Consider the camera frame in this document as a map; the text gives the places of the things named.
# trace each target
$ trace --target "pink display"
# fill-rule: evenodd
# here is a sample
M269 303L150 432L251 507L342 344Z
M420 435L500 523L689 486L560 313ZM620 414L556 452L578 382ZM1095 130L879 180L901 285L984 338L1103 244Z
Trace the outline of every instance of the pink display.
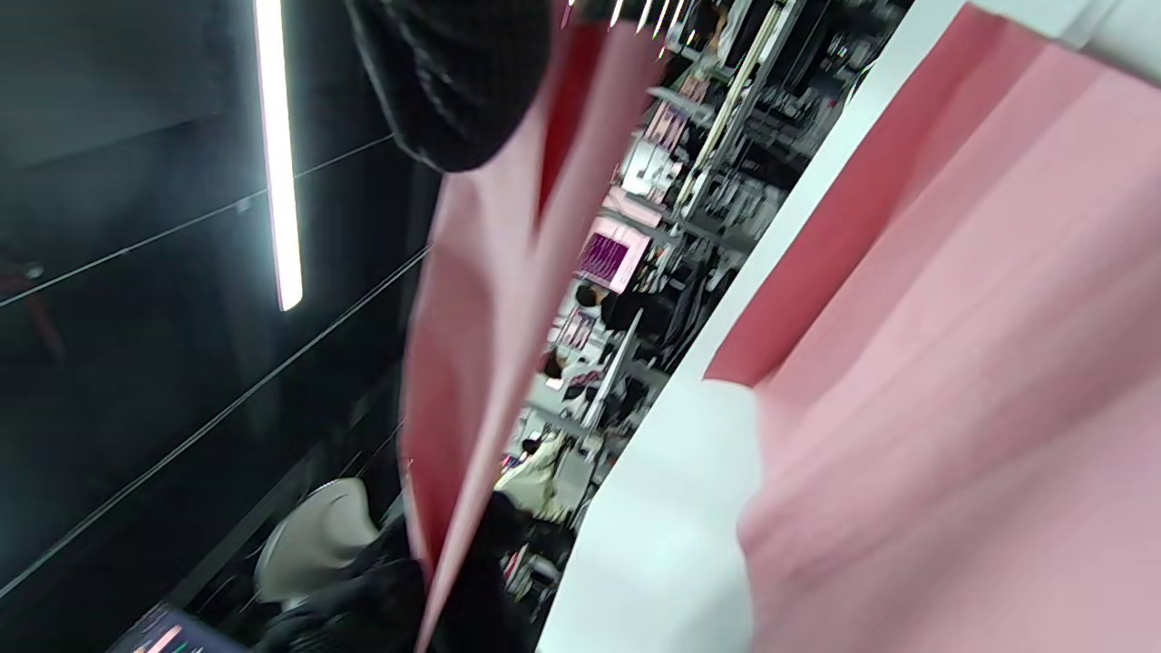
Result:
M1161 92L964 9L708 372L755 651L1161 651L1159 180Z
M661 224L661 214L626 199L625 188L614 186L601 206L646 227ZM577 272L614 293L623 293L633 280L651 238L632 227L604 216L593 221L592 234L580 253Z

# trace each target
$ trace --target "led light strip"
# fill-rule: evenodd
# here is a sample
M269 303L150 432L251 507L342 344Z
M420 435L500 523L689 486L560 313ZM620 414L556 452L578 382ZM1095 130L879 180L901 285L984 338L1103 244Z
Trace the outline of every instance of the led light strip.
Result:
M258 85L262 98L266 186L274 235L279 308L290 310L302 301L302 261L298 257L298 209L290 153L282 2L254 0L254 27L258 34Z

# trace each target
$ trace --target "pink fabric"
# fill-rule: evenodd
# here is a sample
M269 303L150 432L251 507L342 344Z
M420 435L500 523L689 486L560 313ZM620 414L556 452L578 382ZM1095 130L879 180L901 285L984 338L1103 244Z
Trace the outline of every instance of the pink fabric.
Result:
M582 29L605 28L574 23L557 33L548 79L520 129L484 167L448 177L437 209L408 343L399 444L412 545L431 574L421 651L497 480L608 171L625 156L636 99L659 73L648 34L618 26L604 37L571 148L538 210L549 112Z
M755 651L1161 651L1161 93L966 8L711 367Z

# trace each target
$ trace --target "black checkered fabric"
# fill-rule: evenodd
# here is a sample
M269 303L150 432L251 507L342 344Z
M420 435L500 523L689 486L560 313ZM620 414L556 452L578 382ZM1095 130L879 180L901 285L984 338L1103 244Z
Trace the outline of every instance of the black checkered fabric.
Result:
M444 172L476 168L519 127L548 67L549 0L346 0L396 142ZM580 0L606 21L615 0ZM636 22L644 0L625 2ZM665 3L650 3L650 22Z

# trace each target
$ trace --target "screen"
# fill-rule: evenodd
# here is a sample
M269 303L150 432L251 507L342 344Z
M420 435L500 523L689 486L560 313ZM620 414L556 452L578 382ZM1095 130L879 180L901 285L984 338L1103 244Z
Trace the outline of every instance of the screen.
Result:
M628 252L629 247L625 243L618 243L604 234L593 234L580 256L580 272L607 286L613 282L613 277Z
M623 188L610 188L604 206L647 227L661 223L661 214L628 200ZM614 293L623 293L650 241L649 236L615 220L597 216L578 272Z
M146 612L108 653L246 653L246 648L163 604Z

